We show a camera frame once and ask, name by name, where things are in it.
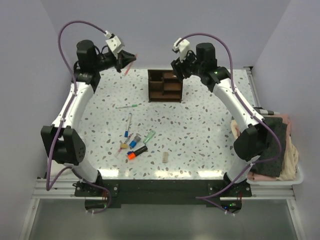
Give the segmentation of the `orange pink pen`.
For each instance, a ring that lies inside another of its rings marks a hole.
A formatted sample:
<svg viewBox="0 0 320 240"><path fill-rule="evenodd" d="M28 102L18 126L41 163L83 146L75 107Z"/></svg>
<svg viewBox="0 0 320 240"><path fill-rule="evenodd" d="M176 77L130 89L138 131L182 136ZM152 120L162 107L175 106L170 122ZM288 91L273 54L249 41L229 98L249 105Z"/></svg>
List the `orange pink pen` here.
<svg viewBox="0 0 320 240"><path fill-rule="evenodd" d="M124 72L124 74L123 74L124 76L127 76L127 75L128 75L128 73L129 73L130 69L132 68L132 65L134 64L134 62L136 61L136 59L127 66L127 68L126 68L126 70L125 70L125 72Z"/></svg>

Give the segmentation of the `blue capped white marker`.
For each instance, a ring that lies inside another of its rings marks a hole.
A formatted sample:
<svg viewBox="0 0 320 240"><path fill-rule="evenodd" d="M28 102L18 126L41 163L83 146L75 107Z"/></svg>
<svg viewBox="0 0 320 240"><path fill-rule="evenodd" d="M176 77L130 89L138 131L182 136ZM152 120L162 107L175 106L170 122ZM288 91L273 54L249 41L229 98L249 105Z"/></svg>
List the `blue capped white marker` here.
<svg viewBox="0 0 320 240"><path fill-rule="evenodd" d="M124 132L124 137L127 138L129 136L129 130L130 130L130 124L132 120L132 113L128 114L127 122L126 122L126 128Z"/></svg>

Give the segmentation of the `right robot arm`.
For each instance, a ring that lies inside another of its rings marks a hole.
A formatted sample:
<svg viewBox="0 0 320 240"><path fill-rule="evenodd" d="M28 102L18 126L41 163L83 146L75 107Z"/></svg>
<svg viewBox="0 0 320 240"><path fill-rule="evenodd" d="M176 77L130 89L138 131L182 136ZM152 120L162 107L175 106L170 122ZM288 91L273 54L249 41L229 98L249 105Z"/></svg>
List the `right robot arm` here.
<svg viewBox="0 0 320 240"><path fill-rule="evenodd" d="M233 197L241 190L240 183L247 179L252 163L269 147L272 135L263 125L264 118L232 85L230 72L218 66L212 43L199 43L196 51L192 51L189 41L178 39L172 50L179 54L171 62L178 79L183 81L190 76L199 77L201 83L222 101L238 125L240 135L233 143L236 158L226 173L229 180L222 185L223 192Z"/></svg>

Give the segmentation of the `green capped pen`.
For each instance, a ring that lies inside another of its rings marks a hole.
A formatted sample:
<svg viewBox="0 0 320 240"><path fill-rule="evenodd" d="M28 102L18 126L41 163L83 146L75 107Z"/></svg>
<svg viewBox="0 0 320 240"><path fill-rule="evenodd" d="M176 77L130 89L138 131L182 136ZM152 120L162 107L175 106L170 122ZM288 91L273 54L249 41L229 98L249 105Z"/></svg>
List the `green capped pen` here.
<svg viewBox="0 0 320 240"><path fill-rule="evenodd" d="M127 108L136 108L138 107L138 104L131 104L131 105L125 105L125 106L117 106L115 109L120 110L120 109L127 109Z"/></svg>

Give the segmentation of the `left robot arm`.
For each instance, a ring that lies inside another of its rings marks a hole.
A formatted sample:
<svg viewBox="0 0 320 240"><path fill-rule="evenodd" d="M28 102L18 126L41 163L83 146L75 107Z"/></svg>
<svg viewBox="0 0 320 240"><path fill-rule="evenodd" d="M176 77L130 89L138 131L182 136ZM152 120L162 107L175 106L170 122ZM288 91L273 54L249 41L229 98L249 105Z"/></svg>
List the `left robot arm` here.
<svg viewBox="0 0 320 240"><path fill-rule="evenodd" d="M81 179L88 181L85 189L92 196L99 196L104 184L98 180L99 171L89 163L86 144L78 128L86 106L98 88L100 72L110 68L121 72L136 60L134 54L123 49L124 46L117 36L106 40L106 53L98 52L91 40L77 43L77 62L72 69L75 79L71 82L70 92L57 118L40 131L48 156L47 166L55 161L71 168Z"/></svg>

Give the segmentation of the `brown wooden desk organizer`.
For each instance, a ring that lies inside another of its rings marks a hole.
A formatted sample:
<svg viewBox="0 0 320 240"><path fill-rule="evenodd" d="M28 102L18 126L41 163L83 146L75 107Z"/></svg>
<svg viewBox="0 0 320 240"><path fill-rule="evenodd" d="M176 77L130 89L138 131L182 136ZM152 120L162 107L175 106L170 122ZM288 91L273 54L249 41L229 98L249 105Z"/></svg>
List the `brown wooden desk organizer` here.
<svg viewBox="0 0 320 240"><path fill-rule="evenodd" d="M183 82L172 70L148 69L148 102L182 101Z"/></svg>

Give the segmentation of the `red pen clear cap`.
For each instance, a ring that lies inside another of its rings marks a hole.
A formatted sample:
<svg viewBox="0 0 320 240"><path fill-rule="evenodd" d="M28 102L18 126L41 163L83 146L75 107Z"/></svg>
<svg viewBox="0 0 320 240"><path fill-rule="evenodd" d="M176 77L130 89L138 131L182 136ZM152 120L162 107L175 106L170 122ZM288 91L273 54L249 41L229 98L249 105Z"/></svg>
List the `red pen clear cap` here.
<svg viewBox="0 0 320 240"><path fill-rule="evenodd" d="M118 155L120 154L120 152L121 152L122 150L128 148L128 142L129 142L130 138L132 137L132 135L133 135L132 133L131 133L130 135L128 135L128 137L126 138L126 140L120 144L120 147L119 147L118 151L115 153L115 157L116 157L116 158L118 157Z"/></svg>

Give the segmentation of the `black orange marker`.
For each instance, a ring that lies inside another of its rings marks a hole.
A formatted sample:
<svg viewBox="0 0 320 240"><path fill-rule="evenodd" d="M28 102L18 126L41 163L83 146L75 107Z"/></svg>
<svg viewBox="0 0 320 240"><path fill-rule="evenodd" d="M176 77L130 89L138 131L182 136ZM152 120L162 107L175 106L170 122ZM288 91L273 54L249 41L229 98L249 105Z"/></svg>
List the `black orange marker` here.
<svg viewBox="0 0 320 240"><path fill-rule="evenodd" d="M131 153L130 155L127 155L127 158L128 160L133 160L134 158L146 152L147 150L148 150L148 147L146 145L143 145L139 149L133 151L133 153Z"/></svg>

